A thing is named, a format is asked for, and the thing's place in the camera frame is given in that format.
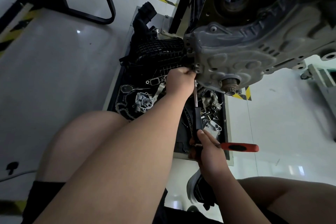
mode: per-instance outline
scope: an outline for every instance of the metal rod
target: metal rod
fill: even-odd
[[[195,107],[198,107],[198,100],[197,100],[197,81],[194,80],[194,101]]]

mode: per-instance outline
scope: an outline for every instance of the red screwdriver handle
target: red screwdriver handle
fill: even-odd
[[[228,151],[258,152],[259,146],[250,143],[221,143],[221,148]]]

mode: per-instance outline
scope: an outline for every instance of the gray cable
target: gray cable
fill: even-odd
[[[8,176],[8,177],[6,177],[6,178],[2,178],[2,179],[0,179],[0,182],[7,181],[7,180],[13,179],[13,178],[15,178],[15,177],[21,176],[21,175],[31,174],[31,173],[36,173],[36,172],[37,172],[37,170],[31,170],[31,171],[26,171],[26,172],[18,173],[18,174],[16,174],[16,175],[10,175],[10,176]]]

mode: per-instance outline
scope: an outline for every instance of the timing cover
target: timing cover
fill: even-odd
[[[335,52],[336,30],[321,10],[323,1],[277,0],[246,26],[212,22],[185,34],[185,48],[195,58],[197,80],[223,92],[221,81],[236,78],[239,88],[244,88],[264,74],[300,67],[314,54]]]

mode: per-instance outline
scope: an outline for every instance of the glossy tile floor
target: glossy tile floor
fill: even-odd
[[[0,15],[13,1],[0,0]],[[106,0],[67,1],[71,8],[110,16]],[[40,11],[0,59],[0,178],[7,176],[5,167],[12,161],[20,163],[16,172],[36,169],[44,148],[63,124],[102,109],[137,5],[150,1],[158,13],[168,15],[174,9],[158,0],[113,1],[117,16],[108,26]],[[283,69],[250,88],[252,101],[228,99],[232,141],[256,143],[260,151],[234,152],[230,167],[234,176],[336,185],[336,121],[314,83]],[[197,169],[193,161],[173,160],[167,206],[191,205],[186,184]],[[33,180],[34,174],[28,174],[0,183],[0,199],[27,198]],[[218,207],[207,212],[202,205],[198,208],[221,220]],[[19,218],[2,217],[0,222],[18,223]]]

